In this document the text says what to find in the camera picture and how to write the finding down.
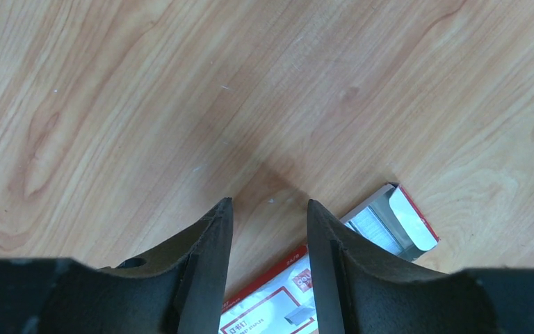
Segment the red stripe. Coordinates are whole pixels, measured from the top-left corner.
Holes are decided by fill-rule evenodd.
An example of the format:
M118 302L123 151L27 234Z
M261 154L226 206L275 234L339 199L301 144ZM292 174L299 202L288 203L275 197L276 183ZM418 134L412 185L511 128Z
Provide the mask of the red stripe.
M429 230L429 232L431 232L431 234L433 235L433 237L435 238L435 240L437 240L437 242L439 242L439 237L437 236L437 234L435 233L435 231L433 230L433 228L431 227L431 225L429 225L429 223L427 222L427 219L425 218L425 216L423 216L423 214L421 213L421 210L419 210L418 207L416 207L416 205L414 204L414 202L412 202L412 199L410 198L410 195L408 195L408 193L406 192L406 190L400 186L400 189L402 190L402 192L404 193L404 196L406 197L406 200L410 203L410 205L414 208L416 214L419 215L419 217L421 218L421 220L423 221L423 223L425 224L425 226L427 227L427 229Z
M306 254L308 254L308 247L306 247L306 245L298 247L295 251L287 255L275 266L269 268L269 270L267 270L267 272L265 272L263 275L259 276L256 280L252 281L252 283L244 287L241 291L239 291L237 294L235 294L233 297L223 303L222 313L228 311L230 308L232 308L232 306L235 306L239 301L242 301L251 293L255 292L255 290L259 289L265 283L272 280L275 276L277 276L283 270L287 269L292 264L296 263Z

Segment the wooden floor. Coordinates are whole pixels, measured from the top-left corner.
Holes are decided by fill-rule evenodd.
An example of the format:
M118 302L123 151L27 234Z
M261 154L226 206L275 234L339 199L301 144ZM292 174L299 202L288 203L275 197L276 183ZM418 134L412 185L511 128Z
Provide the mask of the wooden floor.
M0 256L114 266L230 196L232 295L387 180L422 265L534 267L534 0L0 1Z

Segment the red and white box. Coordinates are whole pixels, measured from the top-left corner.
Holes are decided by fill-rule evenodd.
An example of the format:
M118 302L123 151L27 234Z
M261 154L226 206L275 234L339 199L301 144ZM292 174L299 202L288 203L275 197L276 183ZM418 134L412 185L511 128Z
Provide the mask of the red and white box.
M340 221L386 251L409 261L439 241L397 184L384 185ZM308 249L302 245L224 303L218 333L317 331Z

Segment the light wood surface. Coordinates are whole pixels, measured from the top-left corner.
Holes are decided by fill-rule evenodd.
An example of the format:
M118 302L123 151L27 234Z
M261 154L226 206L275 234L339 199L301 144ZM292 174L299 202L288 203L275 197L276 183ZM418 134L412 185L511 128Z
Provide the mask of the light wood surface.
M227 295L399 180L419 262L534 267L534 1L0 1L0 257L114 266L234 198Z

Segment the screw hole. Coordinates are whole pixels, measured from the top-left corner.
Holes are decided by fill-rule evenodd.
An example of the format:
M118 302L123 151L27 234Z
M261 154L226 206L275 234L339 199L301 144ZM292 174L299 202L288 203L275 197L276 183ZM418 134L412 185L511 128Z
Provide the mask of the screw hole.
M146 264L146 260L140 257L133 257L131 259L125 260L116 268L118 269L127 269L127 268L138 268Z

